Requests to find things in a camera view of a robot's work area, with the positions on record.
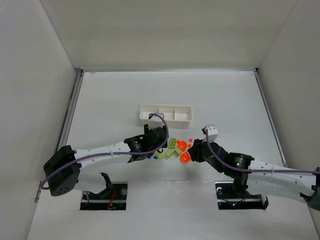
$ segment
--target cable clip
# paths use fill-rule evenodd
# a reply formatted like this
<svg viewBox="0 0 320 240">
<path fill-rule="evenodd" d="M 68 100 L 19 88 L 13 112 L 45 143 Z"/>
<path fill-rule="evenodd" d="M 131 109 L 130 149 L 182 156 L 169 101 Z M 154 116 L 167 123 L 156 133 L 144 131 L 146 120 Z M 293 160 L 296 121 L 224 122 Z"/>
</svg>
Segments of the cable clip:
<svg viewBox="0 0 320 240">
<path fill-rule="evenodd" d="M 107 148 L 108 148 L 108 150 L 109 150 L 109 152 L 110 152 L 110 156 L 113 157 L 113 156 L 114 156 L 114 153 L 111 151 L 111 149 L 110 149 L 109 146 L 108 146 Z"/>
<path fill-rule="evenodd" d="M 271 170 L 272 170 L 271 177 L 273 177 L 274 176 L 274 172 L 275 172 L 275 164 L 272 165 L 272 169 Z"/>
</svg>

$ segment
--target white floor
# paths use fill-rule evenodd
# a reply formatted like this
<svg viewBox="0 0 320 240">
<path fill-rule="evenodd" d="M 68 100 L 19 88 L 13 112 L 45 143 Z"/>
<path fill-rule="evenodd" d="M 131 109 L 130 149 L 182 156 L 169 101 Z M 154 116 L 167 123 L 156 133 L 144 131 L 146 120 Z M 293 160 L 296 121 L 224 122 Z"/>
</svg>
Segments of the white floor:
<svg viewBox="0 0 320 240">
<path fill-rule="evenodd" d="M 192 107 L 189 129 L 170 129 L 171 137 L 203 138 L 201 128 L 215 124 L 227 151 L 282 164 L 252 71 L 87 72 L 68 144 L 94 148 L 142 134 L 141 104 Z M 78 211 L 80 191 L 44 191 L 29 239 L 318 239 L 307 206 L 294 200 L 268 196 L 266 211 L 218 210 L 213 181 L 229 178 L 207 163 L 115 164 L 92 172 L 97 181 L 100 172 L 129 181 L 126 211 Z"/>
</svg>

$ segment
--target small white box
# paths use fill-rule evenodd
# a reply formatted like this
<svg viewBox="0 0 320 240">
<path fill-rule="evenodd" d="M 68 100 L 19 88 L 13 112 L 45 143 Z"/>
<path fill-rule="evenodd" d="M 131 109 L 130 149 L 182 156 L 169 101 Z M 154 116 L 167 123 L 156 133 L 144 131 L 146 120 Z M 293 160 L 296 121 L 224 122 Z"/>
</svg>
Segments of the small white box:
<svg viewBox="0 0 320 240">
<path fill-rule="evenodd" d="M 144 124 L 148 123 L 152 113 L 163 113 L 169 128 L 187 127 L 192 121 L 191 106 L 141 104 L 139 118 Z"/>
</svg>

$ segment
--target small toy piece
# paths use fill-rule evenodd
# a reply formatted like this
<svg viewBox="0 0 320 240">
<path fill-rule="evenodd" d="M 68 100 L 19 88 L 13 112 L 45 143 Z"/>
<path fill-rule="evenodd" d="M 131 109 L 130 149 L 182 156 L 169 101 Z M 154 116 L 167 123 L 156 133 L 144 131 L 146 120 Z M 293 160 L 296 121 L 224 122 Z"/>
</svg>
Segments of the small toy piece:
<svg viewBox="0 0 320 240">
<path fill-rule="evenodd" d="M 186 152 L 184 152 L 182 155 L 181 155 L 181 157 L 180 157 L 180 162 L 182 163 L 182 164 L 187 164 L 188 162 L 190 162 L 191 161 L 191 156 L 190 156 L 190 154 L 186 151 Z"/>
<path fill-rule="evenodd" d="M 169 149 L 168 151 L 166 151 L 165 155 L 169 158 L 174 152 L 174 149 Z"/>
<path fill-rule="evenodd" d="M 177 147 L 181 150 L 181 152 L 187 149 L 187 143 L 185 141 L 177 140 L 176 144 L 177 144 Z"/>
<path fill-rule="evenodd" d="M 163 151 L 163 152 L 159 153 L 158 158 L 159 158 L 160 160 L 162 160 L 162 159 L 165 158 L 165 156 L 166 156 L 166 154 L 165 154 L 165 152 Z"/>
<path fill-rule="evenodd" d="M 176 141 L 177 141 L 176 138 L 171 137 L 171 138 L 169 139 L 168 147 L 169 147 L 170 149 L 175 149 L 175 148 L 176 148 Z"/>
<path fill-rule="evenodd" d="M 165 154 L 165 152 L 162 150 L 162 152 L 158 152 L 158 151 L 156 151 L 155 153 L 154 153 L 154 155 L 156 155 L 157 156 L 157 158 L 158 159 L 164 159 L 165 158 L 165 156 L 166 156 L 166 154 Z"/>
<path fill-rule="evenodd" d="M 179 156 L 179 155 L 182 153 L 182 151 L 180 150 L 180 148 L 176 147 L 176 148 L 174 149 L 174 153 L 175 153 L 177 156 Z"/>
</svg>

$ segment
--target green block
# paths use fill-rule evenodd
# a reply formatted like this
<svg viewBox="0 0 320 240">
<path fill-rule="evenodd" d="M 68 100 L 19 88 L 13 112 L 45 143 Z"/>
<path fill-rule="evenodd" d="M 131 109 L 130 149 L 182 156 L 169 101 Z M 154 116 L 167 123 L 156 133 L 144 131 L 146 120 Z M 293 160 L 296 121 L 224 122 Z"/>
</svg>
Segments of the green block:
<svg viewBox="0 0 320 240">
<path fill-rule="evenodd" d="M 174 149 L 169 149 L 168 151 L 166 151 L 165 155 L 169 158 L 174 152 Z"/>
<path fill-rule="evenodd" d="M 158 158 L 161 160 L 161 159 L 164 159 L 165 158 L 165 152 L 163 151 L 163 152 L 161 152 L 161 153 L 159 153 L 159 156 L 158 156 Z"/>
<path fill-rule="evenodd" d="M 154 155 L 156 155 L 160 160 L 161 159 L 163 159 L 164 157 L 165 157 L 165 152 L 164 151 L 162 151 L 162 152 L 158 152 L 158 151 L 156 151 L 155 153 L 154 153 Z"/>
<path fill-rule="evenodd" d="M 174 152 L 175 152 L 175 154 L 176 154 L 177 156 L 179 156 L 179 155 L 182 153 L 182 151 L 181 151 L 180 148 L 178 148 L 178 147 L 176 147 L 176 148 L 174 149 Z"/>
<path fill-rule="evenodd" d="M 171 138 L 169 139 L 168 147 L 169 147 L 170 149 L 175 149 L 175 148 L 176 148 L 176 141 L 177 141 L 176 138 L 171 137 Z"/>
</svg>

